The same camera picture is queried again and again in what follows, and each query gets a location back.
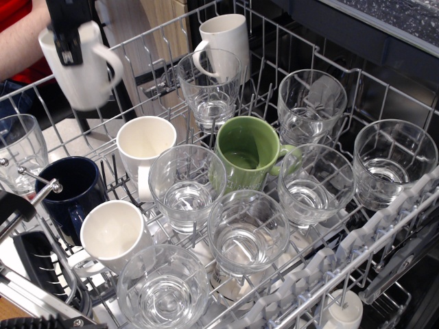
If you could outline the person forearm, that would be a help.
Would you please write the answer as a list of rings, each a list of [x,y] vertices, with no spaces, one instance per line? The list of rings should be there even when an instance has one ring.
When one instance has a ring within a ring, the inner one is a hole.
[[[32,1],[30,13],[1,32],[1,81],[43,57],[38,36],[50,22],[46,1]]]

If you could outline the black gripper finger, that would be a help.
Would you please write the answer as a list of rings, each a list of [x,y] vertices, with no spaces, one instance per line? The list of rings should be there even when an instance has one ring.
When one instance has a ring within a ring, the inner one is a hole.
[[[79,27],[92,20],[90,1],[46,0],[56,52],[63,66],[83,63]]]

